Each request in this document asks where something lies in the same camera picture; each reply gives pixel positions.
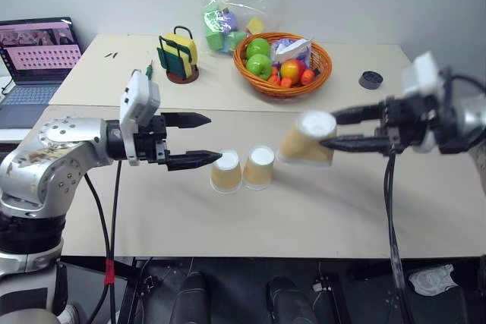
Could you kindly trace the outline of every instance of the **paper cup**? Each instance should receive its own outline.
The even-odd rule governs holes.
[[[284,138],[277,153],[284,163],[329,168],[334,151],[319,142],[336,136],[336,119],[327,112],[309,111],[300,114]]]
[[[252,190],[262,190],[272,182],[275,155],[268,146],[254,147],[243,170],[245,186]]]
[[[213,162],[211,186],[219,193],[234,193],[241,186],[240,160],[236,151],[222,149],[222,157]]]

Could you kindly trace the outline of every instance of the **wicker basket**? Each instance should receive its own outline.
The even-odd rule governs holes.
[[[235,50],[233,54],[233,61],[237,69],[245,77],[246,80],[259,92],[267,94],[274,98],[292,98],[293,96],[299,96],[302,94],[310,93],[317,88],[319,88],[331,74],[331,69],[333,68],[331,59],[326,51],[320,47],[315,42],[312,42],[312,52],[311,52],[311,69],[318,69],[320,74],[317,75],[313,82],[308,85],[298,85],[296,87],[280,87],[273,83],[270,83],[264,79],[253,75],[245,67],[246,65],[246,48],[248,44],[255,38],[263,38],[268,41],[268,43],[273,43],[282,38],[290,39],[301,39],[302,37],[296,36],[291,33],[259,33],[253,36],[249,36],[247,39],[243,40]]]

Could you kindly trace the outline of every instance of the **white table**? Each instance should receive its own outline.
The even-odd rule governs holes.
[[[66,115],[117,118],[131,72],[154,60],[164,110],[202,110],[212,124],[169,131],[173,153],[190,149],[238,151],[256,144],[276,149],[306,109],[332,111],[401,94],[409,65],[398,46],[324,44],[333,60],[330,79],[303,98],[276,100],[254,91],[232,59],[199,49],[200,77],[188,85],[166,79],[156,57],[156,36],[98,35],[51,100],[38,125]],[[118,52],[116,58],[104,56]],[[384,77],[374,91],[358,85],[363,71]],[[368,124],[340,133],[372,134]],[[121,178],[119,256],[284,256],[385,258],[389,256],[383,202],[385,159],[336,153],[328,172],[276,164],[267,190],[224,196],[209,184],[210,167],[167,172],[157,165],[128,167]],[[110,215],[115,166],[90,173]],[[469,157],[398,158],[396,233],[403,257],[479,256],[486,251],[486,205]],[[65,229],[67,255],[103,255],[96,208],[85,184],[77,191]]]
[[[334,110],[371,103],[402,92],[402,69],[409,60],[397,45],[349,45],[325,43],[333,62],[329,80],[306,96],[278,100],[262,96],[240,75],[229,56],[214,56],[198,41],[199,78],[187,85],[167,80],[156,55],[157,36],[100,34],[51,99],[51,105],[119,106],[131,72],[153,60],[153,80],[159,84],[161,106],[169,109],[251,110],[300,112],[305,109]],[[118,52],[116,58],[105,58]],[[384,82],[378,90],[358,84],[363,71],[377,71]]]
[[[235,149],[242,161],[265,143],[276,149],[295,113],[203,111],[212,123],[169,128],[172,153]],[[118,108],[50,106],[37,126],[66,115],[117,118]],[[372,133],[371,123],[340,133]],[[277,256],[386,258],[383,202],[386,159],[336,153],[329,171],[275,164],[274,182],[262,191],[215,192],[210,167],[167,172],[130,167],[121,173],[117,256]],[[90,177],[111,216],[115,165]],[[406,151],[397,158],[394,215],[402,257],[480,256],[486,252],[486,204],[472,160]],[[103,255],[93,197],[83,182],[67,215],[65,255]]]
[[[0,77],[0,87],[3,88],[7,86],[10,80],[10,76]],[[8,85],[8,88],[5,90],[5,92],[9,92],[12,87],[14,87],[13,83]],[[0,93],[0,102],[2,102],[4,98],[5,96]],[[30,129],[22,128],[0,129],[0,143],[20,143],[29,134],[29,132]]]

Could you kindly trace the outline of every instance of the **red cable tie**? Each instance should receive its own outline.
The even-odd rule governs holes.
[[[105,286],[115,284],[115,261],[106,259],[105,261]]]

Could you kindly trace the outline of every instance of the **green apple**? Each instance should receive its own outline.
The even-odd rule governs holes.
[[[270,44],[263,38],[255,38],[246,48],[247,59],[250,59],[253,55],[270,57]]]
[[[246,62],[246,69],[264,80],[272,75],[272,61],[266,55],[253,55]]]

